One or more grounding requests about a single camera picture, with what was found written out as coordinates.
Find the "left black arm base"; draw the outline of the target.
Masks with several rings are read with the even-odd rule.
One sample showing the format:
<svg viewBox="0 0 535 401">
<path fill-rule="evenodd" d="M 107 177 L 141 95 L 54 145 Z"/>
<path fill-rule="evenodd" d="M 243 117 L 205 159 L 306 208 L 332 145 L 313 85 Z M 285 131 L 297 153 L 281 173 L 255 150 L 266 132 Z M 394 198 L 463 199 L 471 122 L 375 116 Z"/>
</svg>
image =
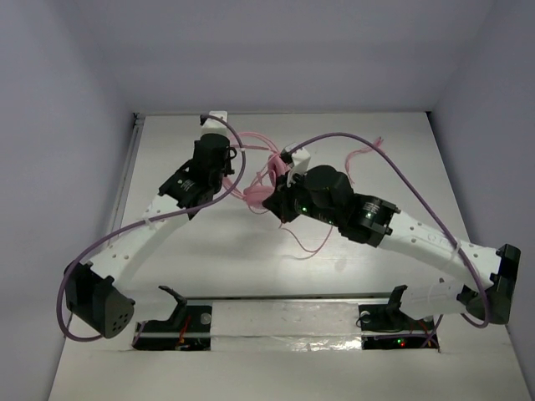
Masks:
<svg viewBox="0 0 535 401">
<path fill-rule="evenodd" d="M 131 346 L 137 351 L 210 351 L 211 303 L 189 304 L 168 286 L 159 289 L 169 294 L 175 307 L 166 320 L 138 323 Z"/>
</svg>

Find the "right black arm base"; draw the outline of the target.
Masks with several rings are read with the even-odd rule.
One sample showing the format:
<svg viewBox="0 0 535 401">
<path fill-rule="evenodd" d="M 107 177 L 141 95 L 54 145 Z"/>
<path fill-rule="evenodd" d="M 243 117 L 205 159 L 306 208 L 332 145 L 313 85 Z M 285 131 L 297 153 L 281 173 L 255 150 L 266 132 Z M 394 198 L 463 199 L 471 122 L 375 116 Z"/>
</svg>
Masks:
<svg viewBox="0 0 535 401">
<path fill-rule="evenodd" d="M 362 332 L 364 350 L 440 350 L 433 317 L 430 321 L 415 320 L 400 311 L 406 289 L 406 285 L 397 286 L 387 303 L 359 306 L 355 326 Z"/>
</svg>

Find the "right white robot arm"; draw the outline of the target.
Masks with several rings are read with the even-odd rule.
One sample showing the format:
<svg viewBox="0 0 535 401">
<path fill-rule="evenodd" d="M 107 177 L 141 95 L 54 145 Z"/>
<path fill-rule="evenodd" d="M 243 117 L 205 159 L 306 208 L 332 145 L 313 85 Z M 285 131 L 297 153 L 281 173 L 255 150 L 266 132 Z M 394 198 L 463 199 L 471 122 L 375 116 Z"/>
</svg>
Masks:
<svg viewBox="0 0 535 401">
<path fill-rule="evenodd" d="M 521 252 L 449 240 L 396 205 L 353 191 L 346 174 L 328 165 L 293 181 L 278 177 L 262 203 L 282 223 L 306 216 L 338 229 L 350 241 L 411 257 L 451 276 L 428 287 L 397 286 L 379 315 L 393 327 L 446 314 L 468 314 L 490 324 L 509 321 Z"/>
</svg>

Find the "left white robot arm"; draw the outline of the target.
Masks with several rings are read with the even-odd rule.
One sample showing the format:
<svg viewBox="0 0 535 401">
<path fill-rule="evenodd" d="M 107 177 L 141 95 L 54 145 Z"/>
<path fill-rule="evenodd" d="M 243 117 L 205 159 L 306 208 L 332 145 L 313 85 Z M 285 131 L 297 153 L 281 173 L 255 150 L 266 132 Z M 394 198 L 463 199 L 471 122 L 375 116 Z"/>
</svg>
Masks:
<svg viewBox="0 0 535 401">
<path fill-rule="evenodd" d="M 89 251 L 66 268 L 60 290 L 66 307 L 94 329 L 114 338 L 138 307 L 127 287 L 148 257 L 202 208 L 213 205 L 224 177 L 232 174 L 237 151 L 221 134 L 203 134 L 193 156 L 159 188 L 141 219 L 115 233 L 115 241 Z"/>
</svg>

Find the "pink headphones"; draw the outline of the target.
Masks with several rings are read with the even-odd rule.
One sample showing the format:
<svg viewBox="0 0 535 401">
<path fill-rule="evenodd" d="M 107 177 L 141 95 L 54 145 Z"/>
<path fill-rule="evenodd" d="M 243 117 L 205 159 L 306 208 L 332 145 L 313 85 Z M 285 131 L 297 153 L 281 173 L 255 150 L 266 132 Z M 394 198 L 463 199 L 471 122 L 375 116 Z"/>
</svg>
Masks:
<svg viewBox="0 0 535 401">
<path fill-rule="evenodd" d="M 234 188 L 231 192 L 231 196 L 242 201 L 253 214 L 262 215 L 268 212 L 262 202 L 274 192 L 277 178 L 288 172 L 288 166 L 281 159 L 279 148 L 268 137 L 252 131 L 241 132 L 238 135 L 262 143 L 262 145 L 244 145 L 245 150 L 262 150 L 269 153 L 265 166 L 256 173 L 251 184 L 243 190 Z"/>
</svg>

